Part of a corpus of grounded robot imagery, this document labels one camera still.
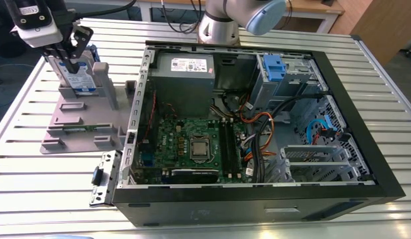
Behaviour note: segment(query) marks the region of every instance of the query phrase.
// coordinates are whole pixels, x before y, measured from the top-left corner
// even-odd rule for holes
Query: ram slot
[[[236,177],[240,173],[239,160],[236,153],[236,141],[233,125],[228,122],[220,122],[220,150],[223,162],[223,175],[225,177]]]
[[[221,152],[221,166],[223,166],[223,175],[227,177],[231,173],[231,162],[228,160],[228,148],[227,148],[227,137],[225,137],[225,122],[219,123],[219,136],[220,136],[220,152]]]
[[[236,153],[236,136],[232,123],[227,123],[225,126],[225,139],[227,139],[227,149],[228,149],[228,160],[231,162],[229,163],[231,173],[232,176],[236,177],[236,175],[240,173],[240,170],[239,170],[239,159]]]

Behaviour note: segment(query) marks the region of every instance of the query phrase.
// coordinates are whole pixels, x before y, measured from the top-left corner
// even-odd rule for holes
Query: sticker
[[[253,105],[249,102],[245,102],[245,107],[252,110]]]
[[[247,174],[248,176],[252,176],[252,175],[253,175],[253,169],[247,168],[245,174]]]
[[[58,66],[61,69],[61,73],[64,78],[68,80],[70,87],[83,93],[89,93],[96,90],[96,84],[93,81],[93,77],[87,73],[87,63],[78,62],[80,70],[76,74],[68,72],[65,64],[58,62]]]
[[[26,6],[26,7],[20,7],[20,14],[22,15],[32,15],[32,14],[37,14],[40,12],[38,10],[38,6]]]
[[[84,128],[64,128],[65,132],[85,132]]]
[[[207,72],[207,59],[173,58],[171,71]]]

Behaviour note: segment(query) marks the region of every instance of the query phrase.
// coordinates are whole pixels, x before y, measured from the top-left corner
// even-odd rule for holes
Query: floor
[[[411,57],[399,52],[384,69],[411,102]]]
[[[108,9],[107,6],[96,6],[99,6],[97,9],[92,9],[91,5],[85,6],[85,4],[78,3],[73,3],[70,5],[68,4],[68,7],[77,9],[78,12]],[[103,16],[101,18],[119,20],[141,20],[139,12],[140,10],[133,7],[128,12],[115,13],[112,15]],[[164,16],[160,9],[155,9],[152,14],[153,21],[164,22]],[[172,22],[177,23],[192,23],[196,21],[196,14],[193,11],[168,9],[167,17]],[[6,31],[0,30],[0,35],[6,36]],[[0,84],[0,120],[17,95],[25,79],[29,76],[38,58],[40,54],[32,48],[28,48],[26,52],[16,58],[0,57],[0,79],[2,81]],[[407,58],[404,53],[399,52],[392,61],[387,64],[385,70],[411,102],[411,58]]]

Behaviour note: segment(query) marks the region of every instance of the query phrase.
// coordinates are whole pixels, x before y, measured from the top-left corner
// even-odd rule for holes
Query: slotted aluminum table
[[[163,23],[85,19],[116,85],[136,80],[144,41],[196,42]],[[329,222],[136,229],[115,208],[91,209],[100,152],[41,155],[58,81],[40,60],[0,123],[0,237],[88,234],[95,238],[411,238],[411,104],[360,41],[345,35],[272,31],[241,44],[324,51],[407,196]]]

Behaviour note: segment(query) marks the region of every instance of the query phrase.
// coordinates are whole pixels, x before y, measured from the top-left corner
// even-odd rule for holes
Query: robotic arm
[[[263,35],[275,27],[284,11],[284,0],[207,0],[197,33],[200,42],[236,44],[239,25],[253,35]]]
[[[41,48],[44,56],[61,60],[69,73],[76,74],[77,59],[92,38],[91,28],[78,25],[83,17],[104,15],[133,6],[78,14],[66,9],[64,0],[4,0],[14,29],[30,47]],[[199,25],[201,43],[233,45],[239,41],[239,24],[255,35],[267,33],[285,10],[284,0],[207,0],[207,11]]]
[[[69,73],[77,73],[80,58],[92,38],[91,28],[78,26],[78,15],[69,11],[64,0],[5,0],[14,23],[12,33],[30,47],[41,48],[44,56],[54,56]]]

